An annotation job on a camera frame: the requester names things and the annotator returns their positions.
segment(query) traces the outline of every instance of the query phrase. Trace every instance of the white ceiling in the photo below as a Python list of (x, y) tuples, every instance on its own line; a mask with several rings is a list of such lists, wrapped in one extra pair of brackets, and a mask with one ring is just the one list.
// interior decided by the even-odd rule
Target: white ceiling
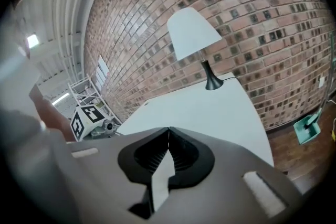
[[(39, 45), (30, 49), (30, 59), (39, 69), (41, 93), (55, 100), (68, 85), (83, 78), (83, 46), (87, 20), (94, 0), (23, 0), (16, 15), (27, 36), (36, 34)], [(73, 98), (56, 106), (73, 107)]]

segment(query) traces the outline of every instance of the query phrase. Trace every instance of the ceiling light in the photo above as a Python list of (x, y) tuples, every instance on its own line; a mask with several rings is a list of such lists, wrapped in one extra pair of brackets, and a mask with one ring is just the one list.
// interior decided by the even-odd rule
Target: ceiling light
[(36, 45), (38, 45), (38, 39), (37, 39), (37, 36), (35, 34), (28, 37), (27, 40), (28, 40), (28, 44), (29, 44), (30, 48), (33, 48)]
[(55, 102), (52, 103), (52, 105), (57, 104), (59, 101), (63, 100), (65, 97), (67, 97), (69, 93), (67, 92), (66, 94), (62, 95), (60, 98), (58, 98)]

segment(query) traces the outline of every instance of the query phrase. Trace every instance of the wall outlet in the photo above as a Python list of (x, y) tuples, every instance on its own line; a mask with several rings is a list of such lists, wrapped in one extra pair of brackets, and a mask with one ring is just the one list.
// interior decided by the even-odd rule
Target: wall outlet
[(323, 84), (324, 84), (324, 77), (320, 78), (319, 88), (321, 88)]

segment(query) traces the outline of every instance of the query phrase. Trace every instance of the metal rack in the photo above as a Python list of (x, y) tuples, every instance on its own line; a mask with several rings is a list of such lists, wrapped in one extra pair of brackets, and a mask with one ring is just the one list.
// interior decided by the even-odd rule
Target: metal rack
[(68, 83), (68, 87), (78, 105), (94, 104), (105, 112), (115, 125), (121, 125), (121, 121), (106, 104), (88, 75), (74, 84)]

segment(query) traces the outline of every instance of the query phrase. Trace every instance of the table lamp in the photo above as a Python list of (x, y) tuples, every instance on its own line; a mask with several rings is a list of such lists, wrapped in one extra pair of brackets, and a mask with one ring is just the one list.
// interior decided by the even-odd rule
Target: table lamp
[(207, 76), (206, 90), (216, 90), (223, 85), (217, 78), (200, 50), (220, 41), (222, 37), (194, 8), (184, 8), (174, 13), (167, 22), (177, 60), (198, 52)]

